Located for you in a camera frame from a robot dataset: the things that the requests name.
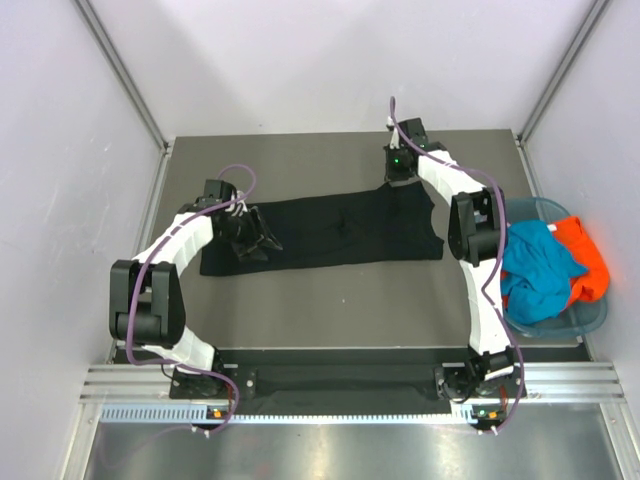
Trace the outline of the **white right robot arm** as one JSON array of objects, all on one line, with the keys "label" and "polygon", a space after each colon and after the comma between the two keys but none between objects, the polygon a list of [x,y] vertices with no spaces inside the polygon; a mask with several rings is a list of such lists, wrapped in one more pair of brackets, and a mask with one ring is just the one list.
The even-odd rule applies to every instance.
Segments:
[{"label": "white right robot arm", "polygon": [[463,271],[471,314],[466,380],[474,393],[490,395],[514,371],[500,294],[501,253],[506,244],[502,193],[477,181],[439,145],[431,152],[419,152],[392,141],[384,151],[387,180],[418,177],[450,207],[448,245]]}]

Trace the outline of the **aluminium frame rail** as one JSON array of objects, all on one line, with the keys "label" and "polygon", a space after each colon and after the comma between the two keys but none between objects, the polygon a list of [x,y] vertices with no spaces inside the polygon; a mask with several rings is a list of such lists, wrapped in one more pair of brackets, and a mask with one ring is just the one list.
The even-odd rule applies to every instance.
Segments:
[{"label": "aluminium frame rail", "polygon": [[[529,362],[522,386],[524,403],[619,403],[622,385],[607,362]],[[89,368],[81,399],[105,403],[143,403],[172,398],[183,383],[173,370],[154,365],[96,365]]]}]

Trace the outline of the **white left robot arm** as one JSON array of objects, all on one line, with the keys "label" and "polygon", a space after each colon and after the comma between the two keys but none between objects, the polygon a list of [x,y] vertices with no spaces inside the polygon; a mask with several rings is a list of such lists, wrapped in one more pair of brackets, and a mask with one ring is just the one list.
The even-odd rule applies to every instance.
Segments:
[{"label": "white left robot arm", "polygon": [[183,205],[150,247],[110,271],[109,332],[124,343],[128,362],[176,367],[209,397],[224,390],[227,374],[217,349],[187,326],[181,275],[214,240],[241,261],[266,261],[268,249],[282,249],[260,210],[241,196],[201,196]]}]

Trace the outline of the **blue t shirt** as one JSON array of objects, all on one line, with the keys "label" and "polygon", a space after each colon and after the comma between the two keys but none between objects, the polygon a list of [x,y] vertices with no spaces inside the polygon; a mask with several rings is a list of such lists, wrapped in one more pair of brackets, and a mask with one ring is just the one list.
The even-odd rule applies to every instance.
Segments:
[{"label": "blue t shirt", "polygon": [[588,272],[540,220],[513,223],[502,259],[501,292],[508,316],[533,325],[558,316],[569,303],[571,281]]}]

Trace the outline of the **black t shirt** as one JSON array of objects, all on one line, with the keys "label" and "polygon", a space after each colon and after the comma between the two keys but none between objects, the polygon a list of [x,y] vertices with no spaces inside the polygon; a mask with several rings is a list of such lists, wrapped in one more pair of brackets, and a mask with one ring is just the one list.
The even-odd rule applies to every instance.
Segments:
[{"label": "black t shirt", "polygon": [[419,183],[256,207],[282,248],[265,248],[264,260],[242,261],[228,242],[215,239],[202,250],[201,275],[443,258],[444,241],[432,226],[434,203]]}]

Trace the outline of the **orange t shirt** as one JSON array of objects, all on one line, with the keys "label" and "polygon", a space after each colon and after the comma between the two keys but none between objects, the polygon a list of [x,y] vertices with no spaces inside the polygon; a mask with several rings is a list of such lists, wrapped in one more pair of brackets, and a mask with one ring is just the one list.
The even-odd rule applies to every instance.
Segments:
[{"label": "orange t shirt", "polygon": [[575,302],[594,303],[607,293],[610,285],[609,270],[604,259],[577,216],[570,216],[555,223],[553,233],[564,245],[574,260],[586,272],[570,280],[571,293],[567,306]]}]

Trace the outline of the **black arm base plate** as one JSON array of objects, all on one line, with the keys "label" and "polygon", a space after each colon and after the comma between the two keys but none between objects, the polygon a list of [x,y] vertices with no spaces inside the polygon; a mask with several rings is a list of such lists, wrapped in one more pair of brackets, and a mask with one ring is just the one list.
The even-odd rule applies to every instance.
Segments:
[{"label": "black arm base plate", "polygon": [[431,414],[452,399],[515,397],[517,373],[468,381],[465,348],[224,349],[239,415]]}]

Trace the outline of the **teal laundry basket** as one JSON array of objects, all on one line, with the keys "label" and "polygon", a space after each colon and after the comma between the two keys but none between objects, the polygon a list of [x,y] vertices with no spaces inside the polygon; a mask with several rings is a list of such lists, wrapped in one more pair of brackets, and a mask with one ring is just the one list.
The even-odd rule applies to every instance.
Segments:
[{"label": "teal laundry basket", "polygon": [[[506,206],[510,225],[529,220],[540,220],[554,233],[555,223],[575,216],[560,204],[540,197],[509,199]],[[607,316],[606,295],[594,303],[575,302],[567,306],[558,316],[533,325],[521,325],[507,314],[506,298],[503,296],[505,319],[509,326],[520,334],[532,338],[569,338],[584,335],[599,328]]]}]

